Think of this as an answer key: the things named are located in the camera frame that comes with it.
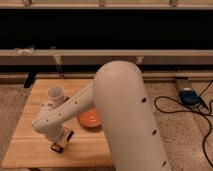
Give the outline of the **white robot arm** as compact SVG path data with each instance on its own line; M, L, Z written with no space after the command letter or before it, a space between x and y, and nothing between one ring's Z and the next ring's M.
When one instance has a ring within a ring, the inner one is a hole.
M116 171L171 171L142 72L133 63L104 64L93 82L57 108L42 105L33 129L58 143L63 123L94 107Z

